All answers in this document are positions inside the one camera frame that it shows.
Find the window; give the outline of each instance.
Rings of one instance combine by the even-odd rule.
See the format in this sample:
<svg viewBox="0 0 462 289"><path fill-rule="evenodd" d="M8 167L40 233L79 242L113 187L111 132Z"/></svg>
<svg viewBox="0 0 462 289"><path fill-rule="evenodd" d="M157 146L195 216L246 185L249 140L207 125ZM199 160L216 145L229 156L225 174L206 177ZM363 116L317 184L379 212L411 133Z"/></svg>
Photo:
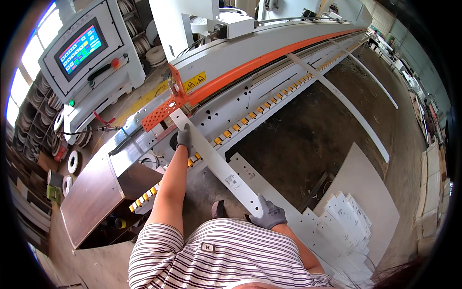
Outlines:
<svg viewBox="0 0 462 289"><path fill-rule="evenodd" d="M23 70L23 72L21 72L19 69L16 69L11 84L11 95L6 107L6 119L12 126L15 125L19 114L19 108L30 89L30 85L27 83L26 79L35 80L37 73L40 71L38 59L42 55L44 49L47 48L56 37L61 27L62 22L59 18L59 10L56 9L56 3L53 2L34 29L29 44L21 57L21 62L25 71Z"/></svg>
<svg viewBox="0 0 462 289"><path fill-rule="evenodd" d="M59 10L54 10L38 29L38 36L44 48L47 48L55 36L58 35L58 31L61 27L62 22L59 18Z"/></svg>
<svg viewBox="0 0 462 289"><path fill-rule="evenodd" d="M43 53L42 45L38 40L38 36L34 35L29 42L29 45L26 47L26 51L21 58L21 61L24 67L27 70L30 78L35 80L37 73L40 71L40 66L38 65L38 59Z"/></svg>

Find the black handle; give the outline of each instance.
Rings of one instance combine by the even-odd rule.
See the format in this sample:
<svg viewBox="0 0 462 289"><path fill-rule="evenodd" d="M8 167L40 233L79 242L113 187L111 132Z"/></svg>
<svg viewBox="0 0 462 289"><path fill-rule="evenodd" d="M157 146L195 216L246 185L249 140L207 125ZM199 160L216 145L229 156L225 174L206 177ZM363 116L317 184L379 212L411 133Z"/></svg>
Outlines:
<svg viewBox="0 0 462 289"><path fill-rule="evenodd" d="M98 69L97 71L95 71L94 73L90 74L90 76L87 78L87 80L88 80L88 81L92 81L92 80L95 79L98 75L100 75L100 74L103 73L104 71L108 70L109 68L111 68L111 64L110 64L110 63L104 65L103 67L101 67L100 69Z"/></svg>

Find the concrete floor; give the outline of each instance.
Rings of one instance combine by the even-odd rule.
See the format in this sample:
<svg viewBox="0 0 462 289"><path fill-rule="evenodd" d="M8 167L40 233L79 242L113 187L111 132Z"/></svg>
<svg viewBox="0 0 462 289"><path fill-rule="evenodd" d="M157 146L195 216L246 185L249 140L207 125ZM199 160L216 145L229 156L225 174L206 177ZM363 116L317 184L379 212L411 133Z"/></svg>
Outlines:
<svg viewBox="0 0 462 289"><path fill-rule="evenodd" d="M382 177L400 213L394 237L378 265L388 268L406 261L415 252L413 216L420 187L420 156L426 148L404 82L370 49L364 49L361 61L375 74L393 96L396 110L380 87L354 61L346 58L326 74L363 114L390 154L383 161L376 146L345 106L319 82L307 88L280 109L265 124L242 139L226 154L239 152L296 208L312 190L324 171L334 175L345 159L351 143L356 142ZM121 98L101 115L116 122L136 111L140 102L153 96L152 90L166 77L162 66L132 96ZM101 140L94 137L82 149L88 162ZM185 237L210 219L210 207L225 200L231 217L243 217L246 209L208 170L188 176L183 209ZM128 258L131 242L96 249L77 250L75 256L67 238L57 205L53 207L49 234L49 276L56 284L71 284L82 278L89 288L128 288Z"/></svg>

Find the shirt logo patch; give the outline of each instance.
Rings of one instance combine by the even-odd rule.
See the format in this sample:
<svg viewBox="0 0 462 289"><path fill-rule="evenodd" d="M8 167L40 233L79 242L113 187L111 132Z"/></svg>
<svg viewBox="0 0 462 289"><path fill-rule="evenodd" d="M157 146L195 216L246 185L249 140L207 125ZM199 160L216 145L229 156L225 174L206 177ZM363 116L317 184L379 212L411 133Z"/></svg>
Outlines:
<svg viewBox="0 0 462 289"><path fill-rule="evenodd" d="M202 243L201 250L213 253L215 250L215 246L213 244Z"/></svg>

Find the yellow warning label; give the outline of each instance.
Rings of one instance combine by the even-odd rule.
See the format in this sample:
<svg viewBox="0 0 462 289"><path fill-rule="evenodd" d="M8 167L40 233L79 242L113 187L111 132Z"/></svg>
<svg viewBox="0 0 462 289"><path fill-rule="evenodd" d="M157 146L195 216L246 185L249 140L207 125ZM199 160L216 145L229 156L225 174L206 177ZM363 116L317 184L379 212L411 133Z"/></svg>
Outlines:
<svg viewBox="0 0 462 289"><path fill-rule="evenodd" d="M188 92L206 80L207 80L207 77L205 76L205 71L202 71L195 77L183 83L184 90Z"/></svg>

